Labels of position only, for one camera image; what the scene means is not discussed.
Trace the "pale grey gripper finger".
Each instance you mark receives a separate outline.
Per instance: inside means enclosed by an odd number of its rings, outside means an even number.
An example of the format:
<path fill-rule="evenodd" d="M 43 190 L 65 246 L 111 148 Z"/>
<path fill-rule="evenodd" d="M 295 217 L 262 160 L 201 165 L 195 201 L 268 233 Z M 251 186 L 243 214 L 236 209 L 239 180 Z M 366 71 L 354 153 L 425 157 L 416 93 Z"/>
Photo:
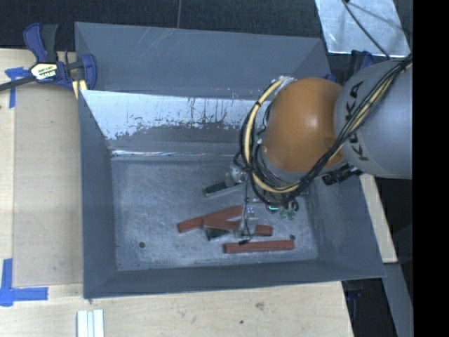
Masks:
<path fill-rule="evenodd" d="M 225 173 L 224 179 L 202 188 L 205 197 L 218 196 L 220 194 L 231 192 L 246 181 L 246 172 L 239 167 L 231 167 Z"/>
<path fill-rule="evenodd" d="M 208 214 L 205 217 L 205 234 L 208 241 L 222 237 L 251 238 L 259 218 L 244 206 L 233 206 Z"/>

